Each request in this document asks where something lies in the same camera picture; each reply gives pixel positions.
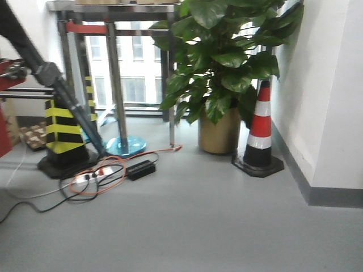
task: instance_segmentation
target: floor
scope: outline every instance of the floor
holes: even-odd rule
[[[168,124],[129,118],[129,134],[148,150],[168,147]],[[116,136],[116,123],[102,127]],[[45,214],[16,208],[0,224],[1,272],[361,272],[363,210],[307,206],[288,169],[252,178],[230,156],[199,150],[197,124],[182,122],[178,152],[157,171],[126,181],[92,202],[64,203]],[[244,149],[242,129],[240,148]],[[281,157],[276,146],[275,155]],[[16,200],[4,186],[24,147],[0,158],[0,218]],[[23,196],[57,188],[36,170],[44,152],[27,151],[11,182]],[[58,194],[38,199],[47,208]]]

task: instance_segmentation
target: robotic arm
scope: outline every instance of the robotic arm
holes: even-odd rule
[[[39,84],[52,87],[56,98],[60,99],[79,122],[100,156],[104,155],[101,136],[87,118],[87,114],[77,100],[70,94],[67,83],[53,62],[45,62],[30,41],[23,27],[11,11],[6,0],[0,0],[0,35],[13,45],[25,65]]]

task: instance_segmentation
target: black base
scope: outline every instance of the black base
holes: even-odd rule
[[[66,179],[73,177],[77,172],[88,169],[98,163],[98,154],[89,150],[87,151],[90,156],[87,160],[71,163],[69,165],[56,165],[50,161],[48,157],[44,157],[38,163],[38,169],[51,179]]]
[[[232,157],[232,164],[252,177],[267,177],[285,169],[284,162],[273,156],[271,157],[271,164],[267,167],[253,167],[245,163],[242,157],[236,155]]]

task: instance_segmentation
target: plant pot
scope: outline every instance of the plant pot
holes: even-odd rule
[[[240,115],[231,108],[217,124],[206,116],[204,110],[199,118],[199,146],[213,154],[232,153],[238,147]]]

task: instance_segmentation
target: extension cord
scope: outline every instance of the extension cord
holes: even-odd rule
[[[101,180],[103,177],[105,177],[105,176],[108,176],[108,175],[110,175],[110,174],[112,174],[113,173],[113,170],[112,170],[112,168],[111,167],[104,167],[104,168],[101,168],[100,170],[97,170],[96,172],[95,172],[95,174],[96,174],[96,177],[92,177],[92,173],[85,173],[85,174],[82,174],[82,175],[79,175],[75,180],[74,180],[74,183],[75,184],[82,184],[82,183],[84,183],[84,182],[89,182],[89,183],[93,183],[93,182],[95,182],[96,181],[96,179],[98,179],[98,180]]]

